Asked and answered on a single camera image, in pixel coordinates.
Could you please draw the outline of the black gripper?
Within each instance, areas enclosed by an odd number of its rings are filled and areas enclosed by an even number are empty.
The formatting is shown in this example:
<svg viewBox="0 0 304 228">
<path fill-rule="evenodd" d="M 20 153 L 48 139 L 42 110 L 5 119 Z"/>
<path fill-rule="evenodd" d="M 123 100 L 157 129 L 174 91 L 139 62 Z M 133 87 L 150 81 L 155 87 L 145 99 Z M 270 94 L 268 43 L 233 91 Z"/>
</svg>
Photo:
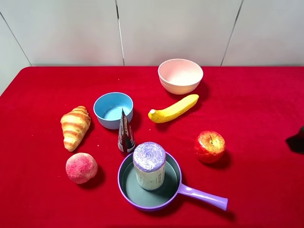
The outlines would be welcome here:
<svg viewBox="0 0 304 228">
<path fill-rule="evenodd" d="M 291 151 L 303 152 L 304 151 L 304 127 L 302 126 L 299 132 L 291 137 L 288 137 L 286 143 Z"/>
</svg>

